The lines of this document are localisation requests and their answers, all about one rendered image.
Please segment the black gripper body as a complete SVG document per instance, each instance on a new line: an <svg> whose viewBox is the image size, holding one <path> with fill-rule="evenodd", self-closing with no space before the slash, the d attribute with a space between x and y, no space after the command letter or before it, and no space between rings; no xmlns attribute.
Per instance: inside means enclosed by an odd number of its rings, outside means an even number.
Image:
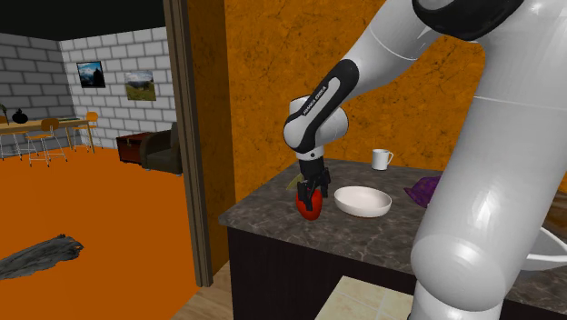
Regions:
<svg viewBox="0 0 567 320"><path fill-rule="evenodd" d="M303 183L318 181L319 184L324 184L326 182L322 156L311 160L300 160L299 165L303 176Z"/></svg>

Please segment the red apple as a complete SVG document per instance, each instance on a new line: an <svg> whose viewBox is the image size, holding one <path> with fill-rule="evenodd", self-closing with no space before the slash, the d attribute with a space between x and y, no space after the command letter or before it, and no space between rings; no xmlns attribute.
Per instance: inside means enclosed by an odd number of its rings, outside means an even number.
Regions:
<svg viewBox="0 0 567 320"><path fill-rule="evenodd" d="M320 216L320 213L322 211L323 196L319 189L316 189L314 191L312 196L312 210L308 210L306 208L305 203L299 199L299 195L296 196L295 203L298 212L304 219L314 221Z"/></svg>

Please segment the white shallow bowl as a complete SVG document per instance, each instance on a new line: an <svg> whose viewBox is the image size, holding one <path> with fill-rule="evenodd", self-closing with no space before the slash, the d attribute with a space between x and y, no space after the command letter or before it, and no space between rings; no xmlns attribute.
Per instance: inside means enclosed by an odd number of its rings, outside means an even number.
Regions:
<svg viewBox="0 0 567 320"><path fill-rule="evenodd" d="M367 186L345 186L334 193L334 202L346 214L374 218L385 215L393 200L385 192Z"/></svg>

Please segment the white mug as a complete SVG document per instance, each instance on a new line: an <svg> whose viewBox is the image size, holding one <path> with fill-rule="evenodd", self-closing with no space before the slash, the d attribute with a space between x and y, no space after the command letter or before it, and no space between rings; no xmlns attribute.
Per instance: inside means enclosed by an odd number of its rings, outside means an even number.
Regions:
<svg viewBox="0 0 567 320"><path fill-rule="evenodd" d="M393 153L386 149L374 149L372 159L372 169L384 171L393 159Z"/></svg>

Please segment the black counter cabinet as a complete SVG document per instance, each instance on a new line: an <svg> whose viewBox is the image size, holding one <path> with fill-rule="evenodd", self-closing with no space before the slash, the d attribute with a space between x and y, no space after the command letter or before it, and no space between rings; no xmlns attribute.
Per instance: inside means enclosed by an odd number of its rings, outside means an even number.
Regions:
<svg viewBox="0 0 567 320"><path fill-rule="evenodd" d="M342 276L412 294L414 275L227 229L234 320L314 320Z"/></svg>

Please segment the purple crumpled thing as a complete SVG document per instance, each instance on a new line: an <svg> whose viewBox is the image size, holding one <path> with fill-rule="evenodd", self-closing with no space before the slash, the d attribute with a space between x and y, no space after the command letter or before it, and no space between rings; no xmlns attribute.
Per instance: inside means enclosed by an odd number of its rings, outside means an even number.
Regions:
<svg viewBox="0 0 567 320"><path fill-rule="evenodd" d="M423 177L414 186L405 187L403 190L417 205L426 208L440 179L440 175Z"/></svg>

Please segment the dark red wooden chest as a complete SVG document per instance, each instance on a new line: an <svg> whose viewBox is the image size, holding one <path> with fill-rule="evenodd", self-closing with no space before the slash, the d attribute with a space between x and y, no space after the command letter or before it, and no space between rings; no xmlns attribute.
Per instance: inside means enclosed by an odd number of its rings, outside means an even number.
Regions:
<svg viewBox="0 0 567 320"><path fill-rule="evenodd" d="M150 135L149 132L118 136L116 138L116 145L120 160L124 163L140 165L140 146L144 138L148 135Z"/></svg>

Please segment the orange chair with metal legs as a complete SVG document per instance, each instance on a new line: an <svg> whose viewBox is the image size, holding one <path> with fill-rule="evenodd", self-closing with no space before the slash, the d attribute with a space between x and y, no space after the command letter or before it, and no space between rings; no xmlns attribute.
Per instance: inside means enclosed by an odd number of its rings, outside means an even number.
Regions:
<svg viewBox="0 0 567 320"><path fill-rule="evenodd" d="M80 130L85 130L87 132L87 138L88 138L87 150L94 154L95 153L95 145L94 145L94 141L93 141L92 130L97 128L96 123L97 123L97 120L98 120L98 113L93 112L93 111L87 112L86 115L85 115L85 120L87 121L86 124L79 125L79 126L72 128L72 130L73 130L73 146L72 146L72 149L76 150L76 148L77 148L75 133L77 131L80 131Z"/></svg>
<svg viewBox="0 0 567 320"><path fill-rule="evenodd" d="M61 146L57 136L55 135L55 130L59 128L59 120L56 118L46 118L41 121L40 130L43 131L42 134L38 135L26 135L25 139L28 146L28 163L32 165L33 161L43 161L45 160L47 166L50 166L50 163L53 158L63 157L63 159L67 162L68 159L66 154ZM53 138L59 147L58 153L50 153L49 149L47 148L46 140ZM39 152L35 148L34 141L39 141L42 146L42 154L39 155Z"/></svg>

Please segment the large white bowl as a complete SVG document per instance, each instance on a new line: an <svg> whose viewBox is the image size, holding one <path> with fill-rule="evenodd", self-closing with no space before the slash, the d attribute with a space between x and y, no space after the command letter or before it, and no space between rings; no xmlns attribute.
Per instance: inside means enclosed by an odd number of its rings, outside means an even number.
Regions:
<svg viewBox="0 0 567 320"><path fill-rule="evenodd" d="M522 265L522 270L542 271L563 266L567 266L567 244L541 227L531 252Z"/></svg>

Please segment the wooden dining table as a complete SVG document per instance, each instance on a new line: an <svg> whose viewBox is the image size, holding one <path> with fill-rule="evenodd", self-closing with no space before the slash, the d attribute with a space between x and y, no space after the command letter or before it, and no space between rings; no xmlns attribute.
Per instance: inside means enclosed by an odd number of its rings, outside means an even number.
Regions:
<svg viewBox="0 0 567 320"><path fill-rule="evenodd" d="M84 125L87 121L84 118L56 118L59 120L59 128L63 128L65 130L65 135L67 138L67 142L69 147L72 149L73 141L71 141L71 136L69 134L69 129L73 127ZM12 135L15 138L15 149L16 152L12 153L12 155L17 155L22 157L24 152L28 154L28 146L25 139L26 135L38 135L42 134L43 131L40 130L41 120L33 120L27 121L25 123L12 123L10 124L9 121L5 116L0 116L0 159L4 160L6 153L3 150L3 143L2 137L4 135ZM58 153L59 147L57 142L51 138L46 140L47 148L49 149L50 153ZM35 148L39 152L39 155L42 154L42 146L39 141L34 141Z"/></svg>

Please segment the brown door frame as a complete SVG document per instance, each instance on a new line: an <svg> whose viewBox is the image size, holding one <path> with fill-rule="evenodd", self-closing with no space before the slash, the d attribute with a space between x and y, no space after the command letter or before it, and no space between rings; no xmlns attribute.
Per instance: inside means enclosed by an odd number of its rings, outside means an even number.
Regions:
<svg viewBox="0 0 567 320"><path fill-rule="evenodd" d="M163 0L195 283L214 282L187 0Z"/></svg>

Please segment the green landscape wall picture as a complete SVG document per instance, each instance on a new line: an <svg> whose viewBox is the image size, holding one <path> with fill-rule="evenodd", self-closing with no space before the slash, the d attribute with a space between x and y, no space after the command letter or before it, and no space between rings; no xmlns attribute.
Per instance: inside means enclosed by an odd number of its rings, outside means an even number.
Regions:
<svg viewBox="0 0 567 320"><path fill-rule="evenodd" d="M154 77L152 71L136 71L124 74L125 91L131 101L155 101Z"/></svg>

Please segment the dark mountain wall picture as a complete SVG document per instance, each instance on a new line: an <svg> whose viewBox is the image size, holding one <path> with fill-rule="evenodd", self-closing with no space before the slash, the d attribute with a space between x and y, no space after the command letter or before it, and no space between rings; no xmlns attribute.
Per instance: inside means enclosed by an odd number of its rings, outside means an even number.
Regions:
<svg viewBox="0 0 567 320"><path fill-rule="evenodd" d="M100 61L77 63L82 88L105 88L104 73Z"/></svg>

